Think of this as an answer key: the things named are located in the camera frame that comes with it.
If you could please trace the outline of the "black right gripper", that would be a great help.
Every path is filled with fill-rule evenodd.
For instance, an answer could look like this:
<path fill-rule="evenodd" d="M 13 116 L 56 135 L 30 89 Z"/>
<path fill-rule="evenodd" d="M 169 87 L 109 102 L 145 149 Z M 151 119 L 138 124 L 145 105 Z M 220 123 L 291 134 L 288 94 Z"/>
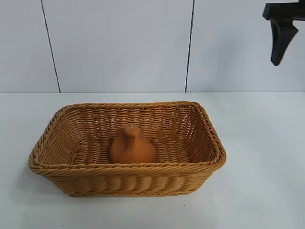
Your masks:
<path fill-rule="evenodd" d="M 305 20 L 305 1 L 286 3 L 266 3 L 263 18 L 270 20 L 272 30 L 272 53 L 271 62 L 278 66 L 285 51 L 298 33 L 293 21 Z"/>

